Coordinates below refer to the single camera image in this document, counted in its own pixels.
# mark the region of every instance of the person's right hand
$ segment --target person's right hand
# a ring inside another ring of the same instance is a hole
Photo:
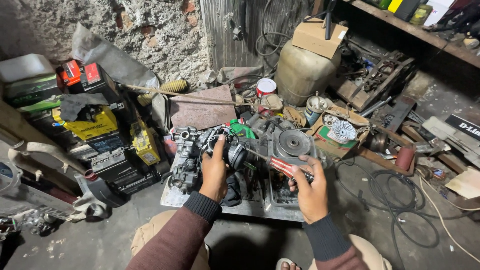
[[[313,182],[309,184],[303,171],[298,166],[293,165],[292,172],[296,182],[290,179],[288,185],[290,191],[295,191],[295,186],[298,187],[300,211],[305,222],[312,224],[328,214],[327,181],[322,163],[319,160],[307,155],[299,156],[299,159],[308,163],[309,166],[302,165],[302,168],[313,173]]]

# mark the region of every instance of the person's left hand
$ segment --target person's left hand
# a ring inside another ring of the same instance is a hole
[[[202,155],[202,174],[204,182],[199,193],[210,199],[220,202],[227,195],[227,166],[223,161],[223,147],[225,146],[225,136],[220,135],[213,155],[210,157],[207,153]]]

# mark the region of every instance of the corrugated metal sheet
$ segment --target corrugated metal sheet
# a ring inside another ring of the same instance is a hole
[[[314,0],[271,0],[265,13],[265,31],[280,32],[289,36],[300,21],[312,10]],[[209,52],[214,70],[226,66],[251,67],[263,65],[268,72],[278,60],[275,53],[266,59],[255,51],[255,42],[262,34],[262,13],[268,0],[247,0],[246,26],[247,36],[243,41],[233,40],[230,18],[238,19],[238,0],[200,0],[202,17],[208,37]],[[278,44],[281,37],[267,36],[270,42]],[[271,52],[274,48],[259,43],[262,52]]]

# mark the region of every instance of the bare foot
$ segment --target bare foot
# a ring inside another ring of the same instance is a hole
[[[298,267],[294,262],[289,265],[286,261],[284,261],[282,262],[281,270],[300,270],[300,267]]]

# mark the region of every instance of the yellow bottle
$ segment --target yellow bottle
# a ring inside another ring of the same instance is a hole
[[[402,3],[402,0],[392,0],[390,5],[388,6],[388,10],[395,13],[395,11],[398,9],[401,3]]]

